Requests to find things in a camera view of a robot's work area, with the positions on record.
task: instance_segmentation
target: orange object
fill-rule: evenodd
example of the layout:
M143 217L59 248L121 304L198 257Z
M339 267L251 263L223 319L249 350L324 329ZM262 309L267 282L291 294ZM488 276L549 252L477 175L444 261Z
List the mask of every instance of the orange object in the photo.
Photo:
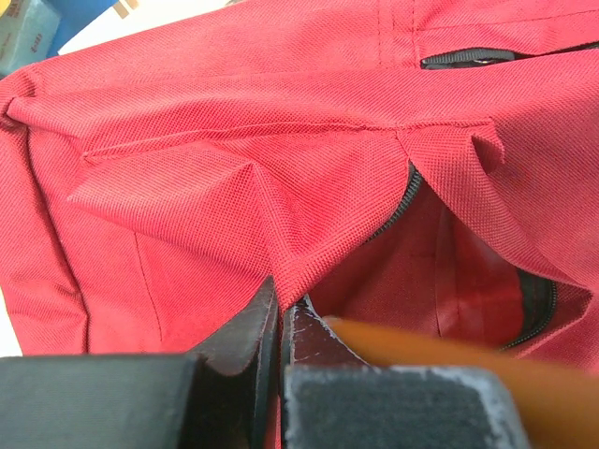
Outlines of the orange object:
M327 322L350 349L373 365L470 366L494 372L511 391L535 448L599 448L599 380L582 371L517 360L394 327Z

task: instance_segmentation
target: white surface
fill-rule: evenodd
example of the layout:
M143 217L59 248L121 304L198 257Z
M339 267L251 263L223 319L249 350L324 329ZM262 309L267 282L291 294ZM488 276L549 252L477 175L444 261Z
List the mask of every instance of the white surface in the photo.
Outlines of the white surface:
M140 31L188 19L214 11L226 5L227 0L138 0L139 6L131 9L121 4L129 14L121 18L113 7L69 40L58 54L87 49L103 42L133 35Z
M7 307L0 290L0 357L22 355L17 336L8 319Z

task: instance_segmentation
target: blue object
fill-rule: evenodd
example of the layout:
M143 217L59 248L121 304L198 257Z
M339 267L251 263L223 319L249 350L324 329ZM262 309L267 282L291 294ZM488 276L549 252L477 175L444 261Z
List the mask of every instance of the blue object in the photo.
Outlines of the blue object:
M48 56L58 54L63 45L115 2L116 0L48 0L63 16Z

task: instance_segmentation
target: zipper teeth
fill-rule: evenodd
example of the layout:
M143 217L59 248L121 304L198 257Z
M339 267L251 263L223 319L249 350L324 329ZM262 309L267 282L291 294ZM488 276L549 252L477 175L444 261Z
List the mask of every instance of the zipper teeth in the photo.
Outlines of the zipper teeth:
M505 346L503 346L501 348L501 351L505 351L507 349L512 349L515 346L518 346L519 344L522 344L528 340L533 339L534 337L536 337L537 335L539 335L541 332L543 332L545 330L545 328L549 325L549 323L551 322L551 319L553 318L553 315L555 314L555 310L557 309L557 305L558 305L558 286L555 282L550 281L551 282L551 287L550 287L550 299L549 299L549 310L547 313L547 316L545 317L545 319L539 324L539 326L537 326L535 329L531 330L528 334L523 335L522 337L512 341L511 343L507 343Z
M400 217L405 213L405 211L410 207L412 201L414 201L414 197L420 190L420 186L422 185L422 175L418 172L418 170L414 170L412 173L412 177L408 182L408 186L405 189L405 193L403 194L402 201L400 201L400 205L393 212L393 215L389 217L389 219L379 227L374 234L370 236L366 242L376 239L378 236L387 231L390 227L392 227Z

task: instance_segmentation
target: red bag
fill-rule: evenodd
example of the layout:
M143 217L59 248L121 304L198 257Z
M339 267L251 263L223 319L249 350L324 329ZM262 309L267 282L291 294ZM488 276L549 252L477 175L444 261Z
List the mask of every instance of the red bag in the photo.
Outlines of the red bag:
M248 0L13 74L23 351L187 350L273 274L284 310L598 369L596 42L594 0Z

